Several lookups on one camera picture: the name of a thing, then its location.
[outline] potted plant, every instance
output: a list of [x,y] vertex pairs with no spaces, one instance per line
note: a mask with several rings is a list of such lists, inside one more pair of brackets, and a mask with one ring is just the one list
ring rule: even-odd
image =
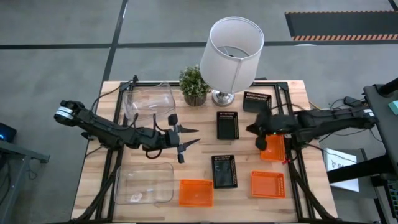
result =
[[188,105],[200,106],[205,103],[210,88],[201,78],[199,65],[180,72],[180,89]]

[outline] white lampshade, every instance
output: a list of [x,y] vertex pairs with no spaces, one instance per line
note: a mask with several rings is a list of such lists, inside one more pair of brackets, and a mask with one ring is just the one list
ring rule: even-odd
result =
[[[259,26],[242,17],[227,17],[216,22],[210,30],[200,73],[213,89],[236,93],[247,89],[256,77],[264,34]],[[231,57],[221,49],[237,49],[245,57]]]

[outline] green leaves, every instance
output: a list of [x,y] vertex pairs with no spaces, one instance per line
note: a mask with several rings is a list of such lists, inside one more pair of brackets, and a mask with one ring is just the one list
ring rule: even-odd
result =
[[180,72],[180,89],[185,96],[203,96],[210,92],[210,87],[201,78],[199,65]]

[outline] plant pot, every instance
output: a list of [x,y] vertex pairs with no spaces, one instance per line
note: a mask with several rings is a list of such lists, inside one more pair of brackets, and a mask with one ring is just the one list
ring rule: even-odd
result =
[[185,102],[190,106],[201,106],[206,101],[206,95],[204,96],[184,96]]

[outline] black floor mat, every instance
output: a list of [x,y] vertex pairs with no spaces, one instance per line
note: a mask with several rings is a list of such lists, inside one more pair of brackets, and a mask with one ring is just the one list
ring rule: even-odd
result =
[[286,12],[293,40],[396,40],[395,11]]

